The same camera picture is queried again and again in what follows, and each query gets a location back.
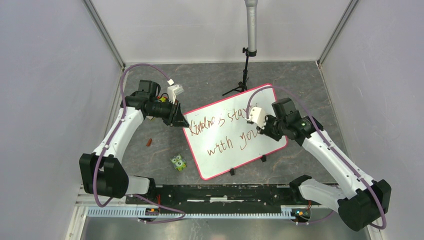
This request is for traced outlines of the brown marker cap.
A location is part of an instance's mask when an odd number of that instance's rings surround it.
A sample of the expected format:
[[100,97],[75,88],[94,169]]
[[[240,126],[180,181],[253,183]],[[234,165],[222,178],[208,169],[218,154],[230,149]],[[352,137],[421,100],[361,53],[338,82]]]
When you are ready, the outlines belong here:
[[147,147],[149,147],[149,146],[152,144],[152,141],[153,141],[153,139],[152,139],[152,138],[150,138],[150,139],[148,140],[148,142],[146,143],[146,146],[147,146]]

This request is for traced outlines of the white board with pink frame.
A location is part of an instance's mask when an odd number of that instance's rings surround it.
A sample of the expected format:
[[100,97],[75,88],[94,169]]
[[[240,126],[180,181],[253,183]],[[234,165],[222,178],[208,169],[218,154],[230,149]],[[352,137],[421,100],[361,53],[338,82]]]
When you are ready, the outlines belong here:
[[184,113],[183,128],[194,163],[203,180],[277,152],[288,145],[259,134],[246,121],[246,107],[255,88]]

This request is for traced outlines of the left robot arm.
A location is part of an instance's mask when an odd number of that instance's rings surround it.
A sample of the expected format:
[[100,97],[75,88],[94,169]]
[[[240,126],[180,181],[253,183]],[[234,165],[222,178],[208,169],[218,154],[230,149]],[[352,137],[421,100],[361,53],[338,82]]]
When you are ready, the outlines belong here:
[[168,99],[158,100],[161,88],[156,82],[141,80],[138,90],[124,98],[112,128],[92,153],[79,159],[82,185],[86,193],[120,199],[138,194],[145,204],[157,198],[154,179],[129,176],[122,166],[125,150],[137,128],[146,117],[162,119],[171,127],[189,127],[182,114],[177,95],[183,93],[180,84],[167,88]]

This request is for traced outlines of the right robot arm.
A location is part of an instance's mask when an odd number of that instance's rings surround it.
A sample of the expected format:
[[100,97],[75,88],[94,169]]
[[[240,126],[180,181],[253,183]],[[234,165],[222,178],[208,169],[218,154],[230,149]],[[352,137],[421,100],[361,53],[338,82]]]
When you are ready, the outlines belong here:
[[289,183],[289,199],[295,204],[310,200],[326,206],[356,232],[367,226],[383,229],[392,192],[390,184],[384,179],[376,181],[355,165],[314,117],[301,116],[290,98],[280,99],[271,106],[274,114],[261,107],[250,109],[248,122],[256,124],[259,134],[275,141],[283,137],[295,141],[336,181],[336,186],[330,186],[302,175]]

